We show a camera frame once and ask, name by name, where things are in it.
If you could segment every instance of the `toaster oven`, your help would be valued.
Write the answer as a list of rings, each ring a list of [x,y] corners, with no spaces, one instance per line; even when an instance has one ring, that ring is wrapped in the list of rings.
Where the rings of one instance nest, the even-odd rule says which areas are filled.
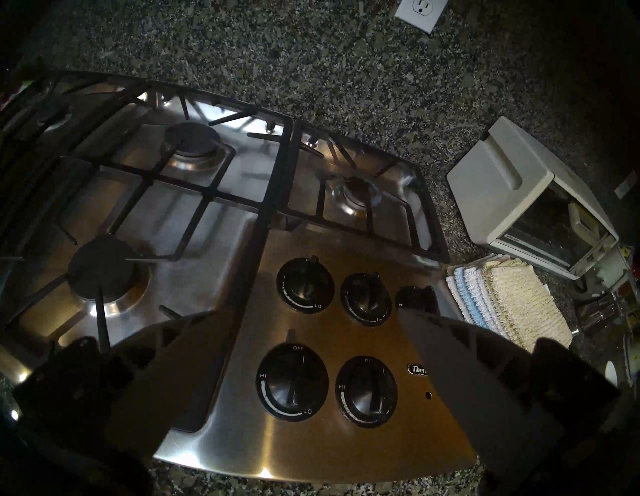
[[[474,243],[563,277],[578,279],[618,241],[584,181],[505,117],[447,180]]]

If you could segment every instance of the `black knob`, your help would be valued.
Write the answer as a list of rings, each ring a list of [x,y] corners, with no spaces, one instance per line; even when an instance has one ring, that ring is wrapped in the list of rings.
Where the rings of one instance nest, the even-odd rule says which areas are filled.
[[[348,276],[340,288],[340,300],[349,315],[366,326],[379,326],[391,314],[391,298],[378,273]]]
[[[255,385],[270,414],[299,422],[320,410],[329,391],[329,377],[323,361],[311,349],[285,343],[262,359]]]
[[[306,314],[315,314],[328,307],[335,290],[331,274],[315,256],[284,264],[276,284],[284,302]]]
[[[438,296],[434,288],[421,289],[416,286],[404,286],[396,293],[396,307],[420,310],[428,314],[440,315]]]
[[[351,422],[360,427],[378,427],[387,422],[396,409],[396,380],[377,358],[356,356],[338,372],[335,397]]]

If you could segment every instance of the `granite countertop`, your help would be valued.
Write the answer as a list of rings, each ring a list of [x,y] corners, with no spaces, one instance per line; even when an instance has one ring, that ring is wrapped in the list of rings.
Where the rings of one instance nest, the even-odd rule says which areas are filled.
[[[394,19],[393,0],[236,4],[62,0],[34,30],[25,60],[222,93],[421,164],[454,263],[486,251],[468,238],[445,174],[501,115],[585,180],[616,227],[627,215],[612,197],[628,172],[612,147],[631,131],[614,126],[614,96],[575,62],[577,42],[539,3],[456,0],[432,35]],[[570,284],[538,274],[574,328]],[[593,346],[578,337],[572,349],[588,359]],[[476,493],[483,473],[478,463],[414,481],[328,486],[161,462],[152,470],[167,495],[462,495]]]

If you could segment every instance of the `blue towel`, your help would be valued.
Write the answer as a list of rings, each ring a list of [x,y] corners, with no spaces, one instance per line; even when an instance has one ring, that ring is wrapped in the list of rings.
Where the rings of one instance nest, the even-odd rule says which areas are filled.
[[[465,283],[465,268],[458,267],[456,270],[454,270],[453,276],[456,280],[456,288],[460,293],[460,298],[462,298],[462,302],[465,304],[467,310],[469,311],[474,324],[480,327],[484,327],[485,329],[489,329],[489,326],[484,321],[480,310],[478,310],[478,307],[474,302],[469,289],[467,288],[467,283]]]

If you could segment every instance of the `dish towel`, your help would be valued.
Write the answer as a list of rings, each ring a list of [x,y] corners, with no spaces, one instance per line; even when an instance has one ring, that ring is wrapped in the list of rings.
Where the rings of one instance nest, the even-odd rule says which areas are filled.
[[[474,320],[471,318],[471,314],[467,310],[465,304],[462,302],[462,298],[460,298],[460,293],[458,292],[458,288],[456,288],[456,280],[454,279],[453,276],[447,276],[445,281],[447,282],[447,286],[449,288],[449,291],[451,292],[451,296],[453,296],[453,299],[456,300],[456,303],[458,304],[458,308],[460,309],[460,312],[462,312],[462,316],[465,322],[467,324],[473,324]]]
[[[508,260],[509,259],[509,255],[507,255],[506,257],[503,256],[503,255],[489,255],[487,257],[483,257],[483,258],[481,258],[479,260],[476,260],[475,262],[473,262],[471,264],[450,266],[450,267],[447,268],[447,278],[446,278],[447,286],[449,288],[449,291],[451,292],[451,296],[453,296],[453,299],[458,304],[458,308],[460,308],[460,312],[462,313],[462,316],[463,316],[465,322],[467,322],[468,324],[475,324],[475,321],[473,320],[473,317],[471,316],[471,313],[467,309],[467,306],[466,306],[465,302],[463,301],[463,298],[462,298],[461,294],[458,292],[458,288],[456,287],[456,279],[455,279],[454,273],[455,273],[456,269],[458,269],[458,268],[468,268],[470,266],[480,267],[486,261],[497,260],[497,259],[499,259],[499,260],[502,260],[502,259]]]
[[[456,281],[456,289],[460,294],[460,298],[462,302],[465,304],[469,314],[471,314],[471,318],[475,325],[484,327],[485,329],[489,329],[489,326],[484,321],[480,310],[474,302],[469,289],[467,288],[467,284],[465,283],[465,269],[463,267],[458,267],[453,271],[453,277]]]
[[[489,298],[486,284],[484,283],[484,278],[482,276],[482,270],[477,267],[465,269],[465,282],[467,283],[467,289],[469,290],[469,293],[471,293],[474,303],[478,307],[478,310],[480,310],[480,313],[482,314],[486,324],[489,326],[489,329],[498,333],[502,337],[507,337],[502,324],[500,324],[500,319],[498,318],[495,307]]]
[[[509,338],[532,352],[538,338],[571,344],[571,331],[533,267],[519,259],[484,265],[488,286],[498,303],[499,318]]]

